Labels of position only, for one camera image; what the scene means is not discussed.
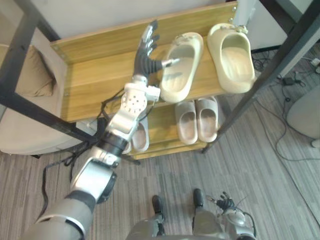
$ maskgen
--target power adapter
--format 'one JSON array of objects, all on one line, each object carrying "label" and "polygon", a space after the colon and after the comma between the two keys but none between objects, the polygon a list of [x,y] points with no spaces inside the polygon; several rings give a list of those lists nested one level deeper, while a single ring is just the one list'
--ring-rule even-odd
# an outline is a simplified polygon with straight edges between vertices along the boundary
[{"label": "power adapter", "polygon": [[284,86],[291,86],[291,85],[294,85],[296,82],[295,80],[293,80],[292,77],[284,77],[282,78],[282,84]]}]

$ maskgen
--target beige sofa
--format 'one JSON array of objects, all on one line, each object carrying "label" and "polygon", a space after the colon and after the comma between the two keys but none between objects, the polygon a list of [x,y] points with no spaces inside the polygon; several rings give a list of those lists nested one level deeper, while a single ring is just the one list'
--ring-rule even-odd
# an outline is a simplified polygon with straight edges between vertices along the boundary
[{"label": "beige sofa", "polygon": [[[38,30],[35,36],[32,44],[43,55],[45,64],[54,74],[55,84],[51,96],[23,97],[59,117],[67,66],[50,47],[50,42]],[[96,132],[96,123],[92,119],[77,122],[76,126],[90,135]],[[4,153],[38,155],[66,149],[78,143],[80,143],[78,139],[18,112],[4,106],[0,108],[0,151]]]}]

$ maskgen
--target white wall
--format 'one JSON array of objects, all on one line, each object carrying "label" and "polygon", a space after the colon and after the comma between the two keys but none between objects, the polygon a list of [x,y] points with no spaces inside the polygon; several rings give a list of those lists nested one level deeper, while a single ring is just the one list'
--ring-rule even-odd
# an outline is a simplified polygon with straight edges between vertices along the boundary
[{"label": "white wall", "polygon": [[62,37],[93,32],[224,0],[32,0]]},{"label": "white wall", "polygon": [[251,49],[281,45],[286,33],[259,0],[238,0],[234,19],[236,25],[246,25]]}]

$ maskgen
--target slipper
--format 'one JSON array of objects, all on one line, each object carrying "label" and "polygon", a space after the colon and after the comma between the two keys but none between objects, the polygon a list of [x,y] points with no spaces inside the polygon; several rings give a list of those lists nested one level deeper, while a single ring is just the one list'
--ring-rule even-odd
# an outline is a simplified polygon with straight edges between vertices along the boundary
[{"label": "slipper", "polygon": [[186,145],[194,144],[198,139],[194,101],[184,101],[176,104],[175,120],[181,142]]},{"label": "slipper", "polygon": [[210,143],[217,138],[218,103],[212,96],[195,101],[196,122],[199,139]]},{"label": "slipper", "polygon": [[137,152],[144,152],[149,148],[148,118],[141,120],[132,136],[132,146]]},{"label": "slipper", "polygon": [[122,154],[128,154],[130,153],[132,150],[132,147],[131,147],[131,141],[128,142],[125,146],[125,149],[123,150]]},{"label": "slipper", "polygon": [[195,32],[177,36],[172,42],[166,59],[179,62],[163,70],[160,96],[164,101],[178,103],[188,96],[203,48],[203,38]]},{"label": "slipper", "polygon": [[220,23],[207,36],[220,86],[228,93],[245,93],[256,80],[247,32],[245,26]]}]

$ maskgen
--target robotic arm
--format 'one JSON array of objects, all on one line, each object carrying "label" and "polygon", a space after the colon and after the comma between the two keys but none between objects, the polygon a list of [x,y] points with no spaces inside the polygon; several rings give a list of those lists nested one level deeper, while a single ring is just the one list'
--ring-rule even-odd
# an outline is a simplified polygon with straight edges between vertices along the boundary
[{"label": "robotic arm", "polygon": [[153,60],[149,55],[157,47],[153,36],[157,21],[145,29],[134,61],[132,81],[124,86],[121,107],[105,133],[88,154],[88,159],[71,184],[71,192],[47,210],[22,237],[22,240],[82,240],[93,221],[96,204],[105,202],[115,185],[114,172],[121,154],[137,130],[148,101],[156,102],[160,89],[148,86],[148,76],[178,62],[178,59]]}]

